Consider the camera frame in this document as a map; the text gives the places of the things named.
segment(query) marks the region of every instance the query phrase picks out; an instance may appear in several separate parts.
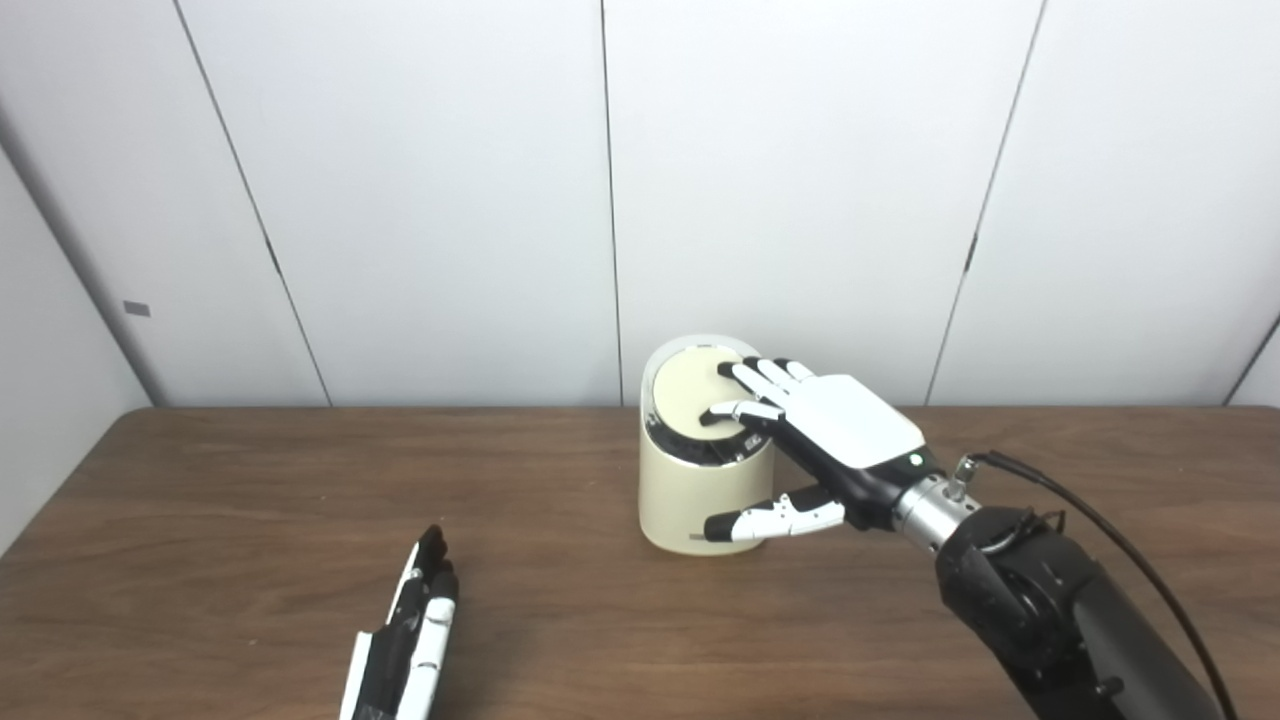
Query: cylindrical container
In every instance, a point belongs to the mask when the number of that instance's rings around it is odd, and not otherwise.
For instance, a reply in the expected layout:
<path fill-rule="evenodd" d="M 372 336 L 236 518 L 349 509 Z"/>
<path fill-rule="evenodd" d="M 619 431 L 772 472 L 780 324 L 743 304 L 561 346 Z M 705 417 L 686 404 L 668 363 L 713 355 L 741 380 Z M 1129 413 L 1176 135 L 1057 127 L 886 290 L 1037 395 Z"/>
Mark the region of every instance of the cylindrical container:
<path fill-rule="evenodd" d="M 709 515 L 741 510 L 773 496 L 773 443 L 742 425 L 699 418 L 717 402 L 750 400 L 716 368 L 756 355 L 723 336 L 687 336 L 658 348 L 640 387 L 640 529 L 663 550 L 728 555 L 760 541 L 701 539 Z"/>

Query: small label on wall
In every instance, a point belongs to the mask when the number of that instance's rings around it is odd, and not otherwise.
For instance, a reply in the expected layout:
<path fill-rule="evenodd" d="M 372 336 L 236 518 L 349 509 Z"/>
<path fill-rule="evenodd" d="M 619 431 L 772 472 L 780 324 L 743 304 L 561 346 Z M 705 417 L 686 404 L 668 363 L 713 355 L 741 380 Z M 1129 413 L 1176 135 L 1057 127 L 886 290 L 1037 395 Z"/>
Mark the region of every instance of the small label on wall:
<path fill-rule="evenodd" d="M 142 318 L 151 316 L 151 306 L 146 302 L 133 302 L 132 300 L 125 300 L 124 311 L 129 315 L 140 315 Z"/>

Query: panel seam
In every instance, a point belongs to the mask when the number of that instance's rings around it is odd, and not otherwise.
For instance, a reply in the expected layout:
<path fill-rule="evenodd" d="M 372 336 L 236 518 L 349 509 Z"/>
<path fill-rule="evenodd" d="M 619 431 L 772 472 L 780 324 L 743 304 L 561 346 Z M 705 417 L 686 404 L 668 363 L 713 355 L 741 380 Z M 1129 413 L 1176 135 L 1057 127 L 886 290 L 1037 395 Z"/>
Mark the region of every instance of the panel seam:
<path fill-rule="evenodd" d="M 1276 315 L 1275 322 L 1271 323 L 1271 329 L 1267 331 L 1266 337 L 1262 338 L 1262 345 L 1260 345 L 1258 348 L 1253 351 L 1253 357 L 1249 357 L 1249 363 L 1244 365 L 1244 372 L 1240 373 L 1240 377 L 1235 380 L 1235 384 L 1231 386 L 1231 391 L 1226 393 L 1226 397 L 1222 400 L 1224 407 L 1230 405 L 1231 401 L 1235 400 L 1235 393 L 1240 391 L 1240 386 L 1243 386 L 1245 378 L 1249 377 L 1249 372 L 1253 370 L 1253 366 L 1258 364 L 1258 359 L 1262 357 L 1263 352 L 1266 352 L 1267 346 L 1271 345 L 1272 340 L 1275 340 L 1277 329 L 1280 329 L 1280 315 Z"/>
<path fill-rule="evenodd" d="M 956 283 L 955 297 L 951 299 L 951 311 L 947 314 L 946 329 L 942 331 L 942 342 L 938 343 L 938 356 L 933 360 L 933 373 L 929 375 L 929 387 L 924 391 L 924 405 L 929 405 L 933 400 L 933 388 L 938 382 L 938 372 L 942 369 L 942 356 L 947 350 L 947 341 L 951 338 L 951 325 L 956 318 L 956 309 L 960 306 L 960 293 L 964 291 L 965 279 L 969 277 L 974 255 L 978 251 L 978 236 L 982 233 L 982 223 L 987 218 L 987 205 L 991 202 L 991 190 L 996 186 L 996 176 L 1000 173 L 1000 161 L 1005 158 L 1005 146 L 1009 142 L 1009 128 L 1014 124 L 1014 114 L 1018 111 L 1018 101 L 1023 96 L 1023 85 L 1027 82 L 1027 69 L 1030 67 L 1032 55 L 1036 53 L 1036 40 L 1039 37 L 1041 23 L 1044 20 L 1046 6 L 1048 6 L 1048 0 L 1041 0 L 1039 12 L 1036 13 L 1036 24 L 1032 27 L 1032 37 L 1027 44 L 1027 55 L 1023 58 L 1023 69 L 1018 73 L 1018 85 L 1014 87 L 1014 99 L 1009 104 L 1009 117 L 1005 118 L 1005 129 L 1000 135 L 1000 145 L 996 147 L 996 159 L 991 164 L 991 176 L 987 179 L 987 190 L 983 192 L 982 205 L 978 208 L 978 222 L 974 225 L 973 240 L 969 242 L 969 252 L 965 255 L 964 269 L 960 272 L 960 281 Z"/>
<path fill-rule="evenodd" d="M 613 331 L 617 337 L 618 406 L 621 407 L 626 397 L 622 379 L 622 297 L 618 288 L 618 224 L 613 202 L 613 123 L 609 118 L 609 41 L 604 27 L 604 0 L 600 0 L 600 69 L 604 81 L 604 152 L 609 167 L 609 242 L 613 250 Z"/>
<path fill-rule="evenodd" d="M 302 316 L 298 314 L 298 305 L 293 301 L 293 292 L 289 291 L 289 282 L 284 278 L 284 270 L 280 268 L 280 261 L 275 255 L 275 247 L 271 245 L 271 236 L 266 232 L 266 223 L 262 222 L 262 213 L 257 208 L 257 199 L 253 196 L 253 188 L 250 187 L 248 176 L 244 174 L 244 165 L 241 163 L 239 152 L 236 150 L 236 141 L 232 140 L 230 129 L 227 127 L 227 118 L 223 117 L 223 108 L 218 104 L 218 96 L 214 95 L 214 85 L 209 79 L 209 72 L 205 69 L 205 60 L 200 56 L 200 49 L 196 47 L 196 37 L 191 33 L 191 27 L 187 24 L 187 14 L 182 12 L 180 0 L 173 0 L 173 9 L 178 13 L 178 22 L 182 23 L 182 32 L 187 36 L 187 45 L 191 46 L 191 54 L 196 59 L 196 68 L 200 69 L 200 78 L 205 83 L 205 92 L 209 95 L 209 101 L 214 106 L 214 114 L 218 115 L 218 124 L 223 128 L 223 137 L 227 140 L 227 147 L 230 150 L 232 160 L 236 163 L 236 172 L 239 173 L 241 184 L 244 187 L 244 195 L 248 197 L 248 204 L 253 209 L 253 219 L 257 222 L 257 229 L 262 233 L 262 242 L 266 243 L 266 252 L 271 258 L 271 265 L 275 266 L 275 274 L 280 278 L 280 287 L 284 288 L 284 297 L 289 301 L 289 311 L 293 313 L 293 322 L 298 325 L 298 333 L 302 336 L 302 345 L 306 347 L 307 357 L 311 359 L 311 368 L 315 370 L 316 379 L 320 382 L 320 391 L 324 392 L 325 402 L 333 407 L 333 397 L 329 395 L 329 386 L 324 382 L 324 374 L 320 372 L 320 363 L 316 361 L 316 354 L 311 348 L 311 338 L 307 337 L 307 329 L 302 324 Z"/>

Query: black cable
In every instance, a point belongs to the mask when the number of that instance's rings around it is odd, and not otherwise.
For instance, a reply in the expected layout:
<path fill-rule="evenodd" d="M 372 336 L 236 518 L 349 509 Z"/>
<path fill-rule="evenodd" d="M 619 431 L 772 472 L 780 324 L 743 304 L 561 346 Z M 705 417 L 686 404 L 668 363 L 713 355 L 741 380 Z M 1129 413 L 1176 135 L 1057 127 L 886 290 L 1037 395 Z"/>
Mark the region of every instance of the black cable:
<path fill-rule="evenodd" d="M 1138 569 L 1142 570 L 1142 574 L 1147 577 L 1147 580 L 1151 582 L 1152 587 L 1156 588 L 1156 592 L 1160 593 L 1165 605 L 1167 605 L 1169 610 L 1174 614 L 1174 618 L 1178 619 L 1178 624 L 1181 625 L 1183 633 L 1187 634 L 1187 639 L 1190 641 L 1192 648 L 1196 650 L 1196 655 L 1204 666 L 1204 674 L 1208 675 L 1208 682 L 1213 687 L 1213 694 L 1217 697 L 1217 703 L 1222 710 L 1224 720 L 1239 720 L 1235 715 L 1235 703 L 1231 702 L 1231 696 L 1226 689 L 1226 682 L 1222 680 L 1222 674 L 1219 673 L 1217 664 L 1213 662 L 1213 657 L 1210 655 L 1208 647 L 1204 646 L 1204 641 L 1201 638 L 1199 632 L 1196 629 L 1196 625 L 1192 624 L 1192 619 L 1187 614 L 1187 610 L 1184 610 L 1183 605 L 1178 602 L 1178 597 L 1174 596 L 1174 591 L 1165 584 L 1165 580 L 1160 578 L 1160 574 L 1157 574 L 1156 569 L 1151 566 L 1151 562 L 1148 562 L 1147 559 L 1138 552 L 1138 548 L 1129 542 L 1129 539 L 1125 538 L 1115 525 L 1107 521 L 1106 518 L 1091 507 L 1088 502 L 1084 502 L 1084 500 L 1082 500 L 1078 495 L 1066 489 L 1059 484 L 1057 480 L 1053 480 L 1044 473 L 1041 473 L 1025 462 L 1015 460 L 995 450 L 987 454 L 970 455 L 969 459 L 975 462 L 984 462 L 993 468 L 1000 468 L 1006 473 L 1030 480 L 1032 483 L 1038 484 L 1061 497 L 1070 503 L 1071 507 L 1075 507 L 1082 515 L 1092 520 L 1093 524 L 1097 525 L 1098 529 L 1116 544 L 1116 547 L 1124 551 L 1124 553 L 1129 556 L 1129 560 L 1133 560 L 1133 564 L 1137 565 Z"/>

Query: beige lid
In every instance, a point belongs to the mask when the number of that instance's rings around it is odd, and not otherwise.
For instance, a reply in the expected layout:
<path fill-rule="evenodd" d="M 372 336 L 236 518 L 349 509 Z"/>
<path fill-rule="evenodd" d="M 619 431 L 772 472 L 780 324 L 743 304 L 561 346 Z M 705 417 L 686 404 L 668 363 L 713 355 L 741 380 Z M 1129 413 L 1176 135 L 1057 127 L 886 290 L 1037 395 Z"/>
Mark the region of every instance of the beige lid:
<path fill-rule="evenodd" d="M 662 423 L 690 439 L 724 439 L 742 432 L 742 425 L 730 420 L 709 427 L 699 421 L 717 402 L 751 398 L 737 380 L 716 372 L 721 363 L 741 360 L 732 350 L 707 346 L 689 347 L 667 359 L 653 380 L 653 407 Z"/>

